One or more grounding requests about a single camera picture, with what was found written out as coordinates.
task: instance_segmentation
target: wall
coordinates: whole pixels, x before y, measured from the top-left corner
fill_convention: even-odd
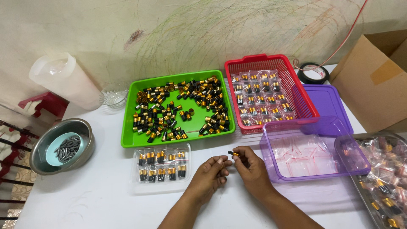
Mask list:
[[[3,0],[0,104],[45,91],[27,75],[42,55],[69,52],[98,87],[223,69],[259,53],[322,62],[342,41],[363,0]],[[370,0],[337,63],[362,33],[407,28],[405,0]]]

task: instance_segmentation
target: red wire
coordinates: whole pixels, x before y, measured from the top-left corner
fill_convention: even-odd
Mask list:
[[[294,65],[294,67],[295,67],[296,69],[298,69],[298,70],[301,70],[301,71],[311,71],[311,70],[314,70],[314,69],[316,69],[316,68],[321,67],[321,66],[322,66],[324,63],[326,63],[332,56],[334,56],[335,53],[344,45],[344,43],[346,42],[346,40],[349,38],[350,34],[352,33],[353,28],[354,28],[355,25],[356,25],[356,21],[358,20],[360,14],[362,13],[362,10],[363,10],[363,8],[365,7],[365,5],[366,5],[367,2],[368,2],[368,0],[365,0],[365,3],[363,3],[363,6],[360,8],[359,14],[358,14],[357,17],[356,17],[355,22],[353,23],[352,27],[350,28],[349,33],[346,35],[345,39],[342,41],[341,45],[339,45],[339,47],[335,50],[335,52],[333,52],[332,55],[331,55],[328,59],[326,59],[326,61],[324,61],[322,64],[320,64],[319,66],[317,66],[317,67],[315,67],[315,68],[311,68],[311,69],[308,69],[308,70],[304,70],[304,69],[300,69],[299,67],[297,67],[297,64],[299,64],[300,61],[299,61],[297,58],[295,58],[295,59],[293,60],[293,65]]]

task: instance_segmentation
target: roll of black tape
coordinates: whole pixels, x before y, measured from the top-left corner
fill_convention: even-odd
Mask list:
[[[319,64],[314,64],[314,63],[305,63],[301,66],[301,69],[307,70],[307,69],[313,69],[317,67]],[[320,75],[320,79],[311,79],[308,76],[305,75],[304,71],[298,70],[298,78],[304,83],[304,84],[323,84],[326,80],[329,80],[329,73],[328,70],[326,70],[324,67],[318,67],[314,70],[316,73]]]

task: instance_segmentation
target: stainless steel bowl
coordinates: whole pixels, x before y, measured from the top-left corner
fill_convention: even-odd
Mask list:
[[[60,168],[58,166],[52,166],[48,164],[45,159],[47,147],[57,137],[69,132],[74,132],[79,135],[85,135],[88,137],[88,144],[85,146],[85,149],[78,157],[78,159],[68,167]],[[47,132],[45,132],[45,134],[39,138],[38,142],[35,144],[33,150],[31,151],[30,166],[31,169],[37,174],[54,175],[68,170],[74,170],[82,166],[90,158],[94,150],[95,139],[89,123],[83,119],[67,119],[47,130]]]

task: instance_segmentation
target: hand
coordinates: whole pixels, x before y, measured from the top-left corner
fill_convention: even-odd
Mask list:
[[[259,201],[270,195],[278,194],[267,175],[264,161],[249,146],[238,146],[233,149],[239,156],[232,156],[234,166],[243,179],[246,189]]]
[[[226,167],[232,165],[227,156],[214,156],[203,163],[195,173],[185,190],[183,197],[190,198],[199,206],[210,200],[218,187],[226,184],[229,171]]]

